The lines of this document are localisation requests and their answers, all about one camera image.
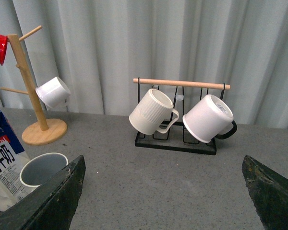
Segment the right gripper dark right finger camera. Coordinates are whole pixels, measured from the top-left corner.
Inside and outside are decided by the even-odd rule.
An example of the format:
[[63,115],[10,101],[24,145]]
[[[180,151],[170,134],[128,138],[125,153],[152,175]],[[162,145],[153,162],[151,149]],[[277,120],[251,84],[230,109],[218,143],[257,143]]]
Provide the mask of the right gripper dark right finger camera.
[[241,170],[264,228],[288,230],[288,179],[248,155]]

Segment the right gripper dark left finger camera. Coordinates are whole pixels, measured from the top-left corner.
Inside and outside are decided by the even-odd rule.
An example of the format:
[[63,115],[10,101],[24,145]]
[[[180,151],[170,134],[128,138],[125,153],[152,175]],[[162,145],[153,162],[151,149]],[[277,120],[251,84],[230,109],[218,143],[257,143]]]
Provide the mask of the right gripper dark left finger camera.
[[0,213],[0,230],[68,230],[82,193],[85,170],[84,157],[80,155]]

